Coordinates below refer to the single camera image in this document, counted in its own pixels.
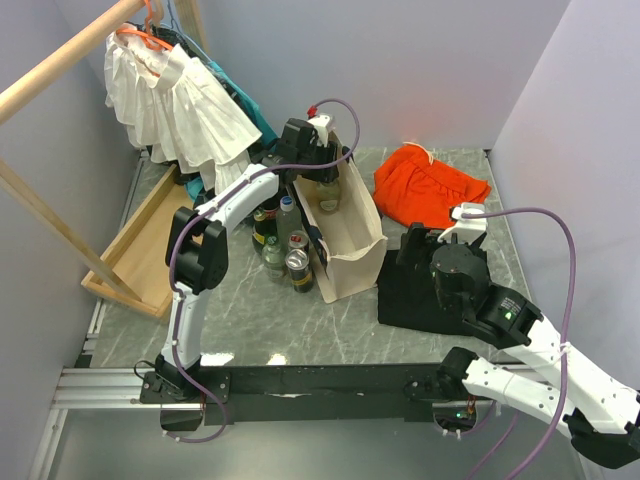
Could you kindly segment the pocari sweat plastic bottle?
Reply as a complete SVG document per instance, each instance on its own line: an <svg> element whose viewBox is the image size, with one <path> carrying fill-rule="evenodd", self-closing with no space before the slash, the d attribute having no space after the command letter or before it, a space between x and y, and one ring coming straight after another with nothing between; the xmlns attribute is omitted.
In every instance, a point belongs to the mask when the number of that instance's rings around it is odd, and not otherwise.
<svg viewBox="0 0 640 480"><path fill-rule="evenodd" d="M276 214L278 239L283 245L288 244L290 235L303 228L301 211L291 196L280 199L279 210Z"/></svg>

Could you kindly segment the coca-cola glass bottle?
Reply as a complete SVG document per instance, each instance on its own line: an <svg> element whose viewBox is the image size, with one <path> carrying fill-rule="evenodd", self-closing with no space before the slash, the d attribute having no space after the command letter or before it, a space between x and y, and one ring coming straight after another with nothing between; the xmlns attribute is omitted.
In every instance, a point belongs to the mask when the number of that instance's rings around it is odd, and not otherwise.
<svg viewBox="0 0 640 480"><path fill-rule="evenodd" d="M262 203L262 208L266 214L267 219L269 221L275 221L277 212L280 208L280 199L277 196L267 199Z"/></svg>

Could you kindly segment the red bull can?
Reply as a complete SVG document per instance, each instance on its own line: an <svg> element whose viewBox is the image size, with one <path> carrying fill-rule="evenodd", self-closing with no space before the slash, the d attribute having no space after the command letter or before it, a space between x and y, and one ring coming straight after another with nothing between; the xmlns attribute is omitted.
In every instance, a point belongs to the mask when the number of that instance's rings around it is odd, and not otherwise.
<svg viewBox="0 0 640 480"><path fill-rule="evenodd" d="M287 239L287 247L288 250L302 250L305 253L309 252L309 237L304 230L294 230L292 231Z"/></svg>

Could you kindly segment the clear glass bottle green cap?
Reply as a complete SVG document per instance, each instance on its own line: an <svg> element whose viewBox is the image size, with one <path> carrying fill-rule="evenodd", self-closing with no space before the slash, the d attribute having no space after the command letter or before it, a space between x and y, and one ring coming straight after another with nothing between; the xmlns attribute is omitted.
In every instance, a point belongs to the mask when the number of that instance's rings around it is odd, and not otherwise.
<svg viewBox="0 0 640 480"><path fill-rule="evenodd" d="M276 236L265 239L261 256L267 277L273 282L282 283L286 278L285 252Z"/></svg>

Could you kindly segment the green glass bottle gold cap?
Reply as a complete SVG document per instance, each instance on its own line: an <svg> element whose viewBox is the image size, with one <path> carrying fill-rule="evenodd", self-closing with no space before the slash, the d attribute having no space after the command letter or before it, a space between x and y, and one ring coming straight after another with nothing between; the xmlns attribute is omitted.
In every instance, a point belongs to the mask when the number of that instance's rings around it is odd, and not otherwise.
<svg viewBox="0 0 640 480"><path fill-rule="evenodd" d="M278 238L277 224L269 221L263 208L257 208L253 213L252 243L257 254L262 250L270 237Z"/></svg>

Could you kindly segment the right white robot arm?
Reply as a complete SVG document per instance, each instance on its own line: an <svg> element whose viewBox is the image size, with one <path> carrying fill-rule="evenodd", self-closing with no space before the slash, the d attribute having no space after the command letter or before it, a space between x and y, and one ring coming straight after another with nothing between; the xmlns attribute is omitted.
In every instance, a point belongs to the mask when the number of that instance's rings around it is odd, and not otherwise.
<svg viewBox="0 0 640 480"><path fill-rule="evenodd" d="M426 276L446 320L526 364L541 382L454 347L437 370L441 392L491 398L553 424L582 456L608 469L639 458L639 393L562 343L551 321L516 290L492 281L485 236L412 224L399 265Z"/></svg>

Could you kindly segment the cream canvas tote bag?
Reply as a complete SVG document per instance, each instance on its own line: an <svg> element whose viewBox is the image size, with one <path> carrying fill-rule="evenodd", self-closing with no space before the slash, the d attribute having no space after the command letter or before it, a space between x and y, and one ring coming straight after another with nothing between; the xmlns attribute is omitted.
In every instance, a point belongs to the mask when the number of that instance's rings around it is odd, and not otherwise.
<svg viewBox="0 0 640 480"><path fill-rule="evenodd" d="M338 171L340 199L333 212L321 208L315 182L298 177L292 185L310 239L311 267L327 303L373 288L388 242L355 162L341 163Z"/></svg>

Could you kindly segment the dark soda can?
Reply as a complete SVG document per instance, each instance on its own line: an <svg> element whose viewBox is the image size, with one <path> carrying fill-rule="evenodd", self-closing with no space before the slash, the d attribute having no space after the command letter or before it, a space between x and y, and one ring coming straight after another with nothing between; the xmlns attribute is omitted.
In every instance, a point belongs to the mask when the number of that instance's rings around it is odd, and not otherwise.
<svg viewBox="0 0 640 480"><path fill-rule="evenodd" d="M285 257L285 265L294 290L298 293L309 292L313 287L313 272L308 254L301 249L293 249Z"/></svg>

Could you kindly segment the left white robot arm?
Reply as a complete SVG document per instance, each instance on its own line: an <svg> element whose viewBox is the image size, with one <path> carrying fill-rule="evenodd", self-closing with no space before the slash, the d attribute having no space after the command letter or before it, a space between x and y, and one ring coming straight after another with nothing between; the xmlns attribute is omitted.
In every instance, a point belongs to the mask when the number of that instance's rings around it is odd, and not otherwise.
<svg viewBox="0 0 640 480"><path fill-rule="evenodd" d="M329 138L333 118L292 118L271 151L253 159L239 178L214 199L174 214L166 263L173 291L169 331L155 360L155 373L176 401L193 399L200 388L201 334L208 295L229 267L228 237L265 201L302 176L333 180L342 148Z"/></svg>

